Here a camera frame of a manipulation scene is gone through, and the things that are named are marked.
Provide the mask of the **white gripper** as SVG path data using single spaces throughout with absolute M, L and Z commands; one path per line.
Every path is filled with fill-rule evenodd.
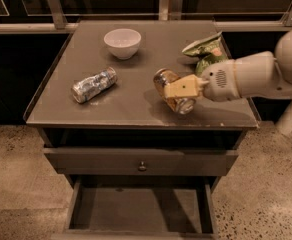
M 197 98 L 202 93 L 214 102 L 241 99 L 236 60 L 212 64 L 202 72 L 201 78 L 188 75 L 164 87 L 166 98 Z

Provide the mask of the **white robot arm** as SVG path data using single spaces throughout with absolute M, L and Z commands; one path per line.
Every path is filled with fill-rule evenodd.
M 208 66 L 164 87 L 166 98 L 205 97 L 215 102 L 248 97 L 292 99 L 292 30 L 274 52 L 261 52 Z

